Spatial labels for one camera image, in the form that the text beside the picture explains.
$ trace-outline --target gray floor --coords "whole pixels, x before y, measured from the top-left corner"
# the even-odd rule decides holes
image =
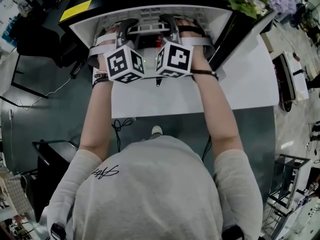
[[[44,26],[63,34],[57,23],[63,11],[53,10]],[[49,58],[21,56],[15,82],[43,94],[56,90],[69,79],[69,68],[58,68]],[[44,139],[72,140],[79,143],[89,98],[92,91],[92,74],[86,65],[61,90],[42,99],[28,109],[38,97],[11,87],[5,98],[25,106],[14,108],[3,102],[1,110],[2,138],[7,166],[13,171],[28,171],[37,167],[37,152],[32,142]],[[12,125],[9,110],[13,110]],[[266,201],[273,173],[275,157],[275,119],[273,107],[242,109],[234,111],[244,149],[249,157],[258,181],[263,200]],[[148,139],[154,125],[160,125],[167,135],[188,144],[196,153],[202,154],[207,143],[208,132],[204,115],[184,114],[155,117],[139,117],[119,133],[121,148],[129,143]],[[110,153],[117,151],[115,135],[112,137]],[[213,156],[208,155],[205,166],[213,173]]]

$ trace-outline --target shoe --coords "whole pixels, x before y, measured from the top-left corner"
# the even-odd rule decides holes
[[[163,134],[162,129],[159,125],[155,125],[152,128],[151,135],[154,135],[154,134],[161,134],[161,135]]]

